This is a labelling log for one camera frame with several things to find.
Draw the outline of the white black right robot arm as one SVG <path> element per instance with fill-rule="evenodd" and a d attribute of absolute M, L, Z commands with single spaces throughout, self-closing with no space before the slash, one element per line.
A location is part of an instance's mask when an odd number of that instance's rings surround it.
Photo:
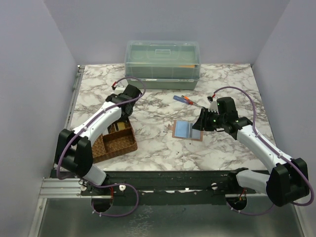
<path fill-rule="evenodd" d="M 232 171 L 227 181 L 230 192 L 237 194 L 250 188 L 266 194 L 279 207 L 310 194 L 306 162 L 301 158 L 293 159 L 256 132 L 253 122 L 239 117 L 233 98 L 222 97 L 211 101 L 209 108 L 201 108 L 193 129 L 229 134 L 245 145 L 267 169 L 267 174 L 247 168 Z"/>

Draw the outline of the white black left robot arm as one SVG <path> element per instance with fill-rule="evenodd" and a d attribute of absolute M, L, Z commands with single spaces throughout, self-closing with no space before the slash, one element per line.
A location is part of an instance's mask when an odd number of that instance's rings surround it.
<path fill-rule="evenodd" d="M 114 122 L 127 119 L 136 101 L 144 94 L 137 87 L 128 85 L 122 93 L 108 96 L 101 108 L 80 126 L 73 130 L 63 129 L 58 135 L 54 160 L 57 178 L 68 178 L 61 174 L 62 167 L 92 183 L 97 194 L 106 194 L 109 182 L 105 180 L 106 173 L 93 164 L 92 145 Z"/>

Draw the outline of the tan leather card holder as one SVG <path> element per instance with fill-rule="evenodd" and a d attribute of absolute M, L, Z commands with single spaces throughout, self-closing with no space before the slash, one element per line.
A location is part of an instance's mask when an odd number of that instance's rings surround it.
<path fill-rule="evenodd" d="M 175 120 L 169 129 L 172 131 L 173 138 L 192 141 L 202 141 L 203 139 L 203 132 L 193 129 L 192 122 Z"/>

